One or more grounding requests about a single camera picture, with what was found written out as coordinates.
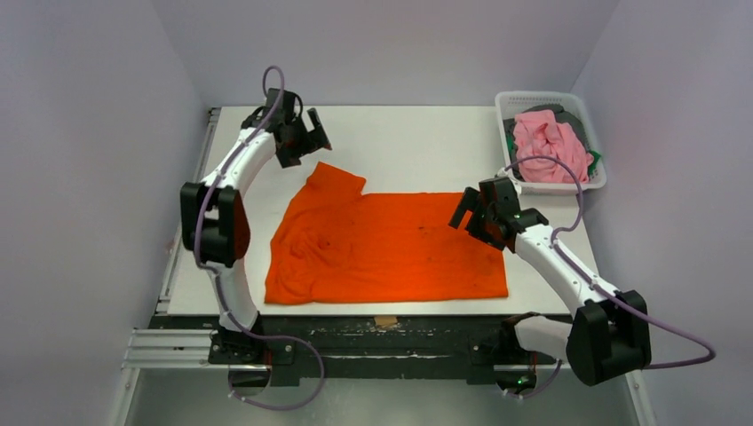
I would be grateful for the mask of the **green t shirt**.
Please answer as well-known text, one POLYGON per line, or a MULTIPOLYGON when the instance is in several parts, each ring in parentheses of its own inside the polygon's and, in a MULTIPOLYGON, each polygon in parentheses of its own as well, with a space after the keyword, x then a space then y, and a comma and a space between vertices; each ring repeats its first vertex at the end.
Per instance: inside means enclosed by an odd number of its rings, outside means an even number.
POLYGON ((588 155, 591 157, 591 162, 588 165, 587 171, 589 178, 593 178, 596 174, 596 169, 601 160, 601 154, 597 151, 589 150, 588 155))

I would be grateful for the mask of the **white plastic laundry basket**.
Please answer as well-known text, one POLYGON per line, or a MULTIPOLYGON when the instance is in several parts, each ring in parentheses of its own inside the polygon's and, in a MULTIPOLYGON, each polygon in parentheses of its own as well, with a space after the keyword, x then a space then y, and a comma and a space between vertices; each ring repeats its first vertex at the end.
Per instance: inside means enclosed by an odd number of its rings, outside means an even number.
POLYGON ((555 91, 503 91, 495 96, 497 121, 504 148, 502 173, 513 178, 522 193, 574 195, 606 185, 601 149, 591 119, 580 98, 555 91), (601 154, 593 178, 591 157, 601 154))

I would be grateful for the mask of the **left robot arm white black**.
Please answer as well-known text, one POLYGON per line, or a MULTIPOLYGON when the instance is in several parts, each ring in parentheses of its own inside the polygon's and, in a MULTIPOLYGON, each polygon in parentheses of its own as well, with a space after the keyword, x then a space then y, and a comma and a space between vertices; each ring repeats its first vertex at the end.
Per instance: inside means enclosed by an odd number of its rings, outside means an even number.
POLYGON ((271 160, 286 169, 300 165, 305 155, 331 148, 317 110, 305 110, 298 94, 284 89, 267 89, 265 94, 265 104, 242 122, 220 164, 200 181, 183 184, 179 192, 182 244, 210 278, 219 308, 218 348, 231 352, 250 350, 263 338, 253 329, 259 312, 244 265, 250 225, 243 197, 271 160))

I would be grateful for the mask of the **brown tape piece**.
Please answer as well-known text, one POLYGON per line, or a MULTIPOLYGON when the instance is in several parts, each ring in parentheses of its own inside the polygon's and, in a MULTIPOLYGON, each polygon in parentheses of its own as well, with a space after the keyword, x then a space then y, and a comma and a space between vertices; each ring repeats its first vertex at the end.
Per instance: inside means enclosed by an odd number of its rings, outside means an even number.
POLYGON ((396 327, 399 324, 399 320, 396 316, 392 315, 378 315, 374 317, 375 327, 379 329, 388 329, 396 327))

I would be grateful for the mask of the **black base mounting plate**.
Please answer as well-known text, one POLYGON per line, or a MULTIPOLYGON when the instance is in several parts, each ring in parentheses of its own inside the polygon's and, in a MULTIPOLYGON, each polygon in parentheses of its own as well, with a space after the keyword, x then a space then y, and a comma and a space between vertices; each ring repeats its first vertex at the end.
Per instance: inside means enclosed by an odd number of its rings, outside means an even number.
POLYGON ((158 332, 199 337, 198 356, 240 375, 265 374, 273 386, 297 386, 303 378, 464 380, 513 390, 534 387, 533 365, 559 360, 526 350, 514 340, 522 315, 399 316, 380 325, 369 316, 264 315, 253 336, 228 331, 215 316, 155 315, 158 332))

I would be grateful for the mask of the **aluminium frame rail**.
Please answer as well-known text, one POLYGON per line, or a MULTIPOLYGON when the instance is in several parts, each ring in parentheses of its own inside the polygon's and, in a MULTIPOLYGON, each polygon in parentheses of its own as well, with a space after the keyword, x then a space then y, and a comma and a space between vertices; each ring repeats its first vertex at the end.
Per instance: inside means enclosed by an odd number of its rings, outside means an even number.
POLYGON ((292 369, 313 377, 323 364, 328 375, 459 375, 466 367, 514 369, 527 355, 504 355, 489 340, 455 330, 334 329, 302 331, 296 341, 255 342, 245 352, 218 348, 216 331, 148 329, 133 333, 124 365, 134 368, 206 367, 230 371, 292 369))

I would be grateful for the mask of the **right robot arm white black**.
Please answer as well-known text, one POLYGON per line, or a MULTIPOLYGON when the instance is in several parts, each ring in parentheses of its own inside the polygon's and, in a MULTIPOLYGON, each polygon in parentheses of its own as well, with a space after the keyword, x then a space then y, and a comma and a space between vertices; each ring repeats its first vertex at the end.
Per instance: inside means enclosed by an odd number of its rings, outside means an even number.
POLYGON ((528 312, 503 323, 506 350, 539 352, 566 362, 594 386, 648 367, 652 360, 646 301, 603 280, 559 239, 538 209, 522 209, 507 177, 464 190, 449 224, 474 239, 509 250, 532 266, 568 308, 571 323, 528 312))

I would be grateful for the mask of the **orange t shirt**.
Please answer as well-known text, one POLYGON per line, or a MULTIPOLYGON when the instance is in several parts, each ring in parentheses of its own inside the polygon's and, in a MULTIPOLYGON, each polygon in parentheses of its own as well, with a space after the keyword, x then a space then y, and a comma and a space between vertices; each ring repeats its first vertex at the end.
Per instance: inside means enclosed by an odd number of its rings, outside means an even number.
POLYGON ((503 254, 452 228, 459 193, 365 193, 319 163, 270 242, 269 304, 505 298, 503 254))

